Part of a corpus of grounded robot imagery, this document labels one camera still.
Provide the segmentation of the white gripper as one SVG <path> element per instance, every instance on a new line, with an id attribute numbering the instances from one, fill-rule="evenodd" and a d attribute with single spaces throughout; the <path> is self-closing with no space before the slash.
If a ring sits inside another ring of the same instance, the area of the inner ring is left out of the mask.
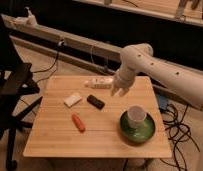
<path id="1" fill-rule="evenodd" d="M 124 96 L 129 91 L 129 88 L 134 83 L 134 73 L 132 71 L 124 71 L 118 69 L 114 75 L 113 86 L 111 88 L 111 96 L 114 96 L 118 92 L 118 88 L 123 88 L 119 92 L 119 96 Z"/>

